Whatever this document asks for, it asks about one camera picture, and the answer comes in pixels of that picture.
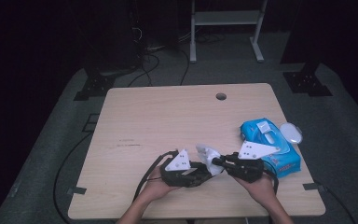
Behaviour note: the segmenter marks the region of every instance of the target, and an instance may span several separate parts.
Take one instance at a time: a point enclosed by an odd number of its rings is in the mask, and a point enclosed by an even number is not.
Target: wooden table
[[[226,100],[216,94],[223,93]],[[199,161],[202,143],[222,155],[239,151],[240,126],[250,119],[286,122],[269,84],[229,84],[112,89],[92,137],[68,215],[73,219],[120,218],[148,167],[161,154],[188,149]],[[290,216],[325,211],[304,160],[302,171],[280,179],[278,198]],[[146,209],[144,218],[262,217],[267,212],[226,172],[196,188],[171,192]]]

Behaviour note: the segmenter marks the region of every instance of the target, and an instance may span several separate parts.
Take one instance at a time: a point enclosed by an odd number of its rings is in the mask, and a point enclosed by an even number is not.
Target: person's left hand
[[[148,177],[147,183],[139,196],[151,203],[164,197],[172,190],[179,188],[180,187],[170,187],[161,179],[161,172],[158,166]]]

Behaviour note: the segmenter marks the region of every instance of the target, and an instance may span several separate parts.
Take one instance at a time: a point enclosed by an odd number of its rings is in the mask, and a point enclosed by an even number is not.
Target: floor
[[[288,33],[265,33],[259,45],[265,61],[255,59],[251,34],[218,35],[221,41],[198,44],[197,63],[188,63],[189,45],[144,56],[143,69],[118,77],[115,88],[143,86],[260,83],[272,86],[289,122],[300,127],[299,146],[312,177],[322,183],[326,212],[320,217],[294,217],[296,223],[358,223],[358,106],[339,76],[321,64],[316,72],[332,96],[292,93],[283,72],[303,64],[280,64]],[[0,223],[114,223],[113,220],[70,220],[66,215],[91,135],[84,130],[90,114],[98,114],[102,96],[74,101],[87,75],[77,71],[39,134],[27,161],[0,209]],[[268,223],[265,217],[249,223]]]

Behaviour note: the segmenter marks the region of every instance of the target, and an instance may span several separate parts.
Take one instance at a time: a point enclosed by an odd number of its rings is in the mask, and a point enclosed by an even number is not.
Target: dark background
[[[258,7],[197,2],[216,10]],[[85,60],[97,58],[115,69],[139,65],[142,46],[132,41],[132,26],[174,45],[189,24],[189,0],[0,0],[0,204]],[[292,31],[283,63],[320,59],[358,103],[358,1],[270,0],[262,32],[279,31]]]

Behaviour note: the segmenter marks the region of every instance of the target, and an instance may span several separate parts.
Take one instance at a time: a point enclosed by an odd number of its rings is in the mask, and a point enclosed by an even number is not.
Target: black tape
[[[83,188],[78,188],[78,187],[76,187],[76,188],[74,188],[74,189],[68,189],[68,190],[66,191],[66,193],[69,194],[69,195],[74,195],[74,194],[86,194],[86,190],[87,190],[87,189],[83,189]]]
[[[304,190],[312,190],[317,189],[319,192],[325,192],[326,188],[323,185],[319,185],[316,183],[303,184]]]
[[[315,183],[303,184],[304,190],[318,189],[318,185]]]

